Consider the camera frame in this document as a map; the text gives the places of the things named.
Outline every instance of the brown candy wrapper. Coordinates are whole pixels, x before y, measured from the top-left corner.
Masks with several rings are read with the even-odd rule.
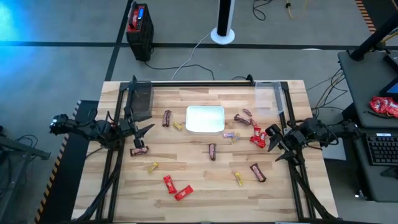
[[[212,161],[216,160],[216,144],[209,144],[209,156]]]
[[[247,110],[247,109],[243,109],[243,112],[246,113],[246,114],[247,114],[248,116],[250,116],[250,117],[252,116],[252,114],[250,113],[250,111]]]
[[[170,115],[171,115],[171,111],[167,110],[164,111],[164,115],[163,115],[163,122],[162,122],[162,126],[163,127],[169,127],[170,126]]]
[[[148,146],[139,148],[139,149],[130,149],[130,156],[138,156],[138,155],[142,155],[142,154],[147,154],[149,150]]]
[[[259,164],[255,163],[251,165],[250,169],[254,172],[254,175],[256,175],[257,179],[260,182],[265,182],[267,180],[267,177],[265,177],[264,174],[261,172]]]
[[[241,117],[241,115],[236,114],[234,117],[235,121],[239,121],[241,123],[244,123],[245,125],[250,125],[250,121],[245,120],[244,118]]]

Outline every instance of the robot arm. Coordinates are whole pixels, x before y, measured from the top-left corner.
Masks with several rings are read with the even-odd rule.
[[[151,116],[139,118],[139,121],[149,119]],[[81,123],[68,118],[66,114],[54,116],[50,123],[50,133],[54,135],[75,133],[83,136],[87,140],[97,141],[102,146],[108,148],[118,147],[118,142],[126,137],[134,135],[134,145],[136,148],[145,146],[144,142],[140,140],[145,133],[150,130],[155,124],[151,124],[142,129],[136,126],[136,121],[129,116],[128,119],[120,119],[117,124],[110,123],[108,119],[99,121],[89,121]]]

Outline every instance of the black pole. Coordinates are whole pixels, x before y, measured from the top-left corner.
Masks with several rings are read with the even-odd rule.
[[[355,60],[360,61],[363,59],[364,54],[369,52],[370,49],[376,46],[383,38],[393,31],[398,26],[398,12],[395,13],[387,22],[383,24],[374,34],[367,38],[356,50],[349,56]]]

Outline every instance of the wooden table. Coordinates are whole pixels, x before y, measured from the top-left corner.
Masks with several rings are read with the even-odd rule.
[[[96,119],[106,112],[114,114],[120,82],[105,82],[101,92]],[[310,104],[301,80],[289,81],[290,95],[296,119],[311,117]],[[172,111],[172,121],[185,124],[190,105],[221,105],[225,109],[225,132],[239,132],[240,142],[232,144],[221,135],[191,135],[187,130],[162,127],[165,110]],[[268,153],[249,142],[251,126],[233,121],[243,108],[251,110],[260,127],[280,125],[277,115],[260,116],[254,105],[254,87],[155,87],[153,117],[139,123],[142,128],[155,126],[143,139],[150,147],[146,155],[130,157],[133,138],[126,140],[121,178],[119,181],[114,222],[266,222],[296,221],[292,184],[286,161],[275,162],[281,151]],[[211,161],[208,144],[217,144],[217,160]],[[88,153],[99,148],[91,142]],[[319,201],[337,216],[333,194],[322,158],[322,152],[307,148],[303,151],[311,189]],[[90,156],[83,169],[73,217],[81,215],[100,190],[106,150]],[[159,167],[149,174],[154,162]],[[260,183],[249,166],[257,162],[267,177]],[[235,181],[232,171],[239,171],[243,186]],[[176,201],[164,184],[163,177],[171,175],[177,190],[188,184],[194,192]],[[110,191],[106,197],[107,214]],[[308,213],[304,194],[303,209]]]

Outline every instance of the red candy wrapper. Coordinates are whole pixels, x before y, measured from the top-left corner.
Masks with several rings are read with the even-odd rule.
[[[259,136],[252,136],[250,138],[250,141],[253,142],[254,144],[258,145],[260,148],[263,148],[266,146],[266,141],[261,140]]]
[[[181,200],[192,192],[193,192],[193,189],[191,188],[191,185],[188,185],[182,191],[180,191],[179,193],[174,195],[174,197],[176,200]]]
[[[259,137],[261,133],[261,128],[259,128],[258,126],[254,127],[254,136]]]
[[[376,113],[380,113],[380,107],[381,107],[380,99],[375,99],[375,97],[373,97],[373,99],[369,102],[369,105]]]
[[[398,118],[398,103],[390,102],[390,107],[387,108],[387,114]]]
[[[261,139],[262,141],[265,141],[265,140],[266,140],[266,136],[267,136],[267,133],[262,132],[262,133],[260,134],[260,139]]]
[[[174,187],[174,184],[172,182],[172,177],[170,175],[167,175],[165,177],[163,177],[164,182],[167,186],[167,188],[169,189],[169,194],[175,194],[177,193],[177,189]]]

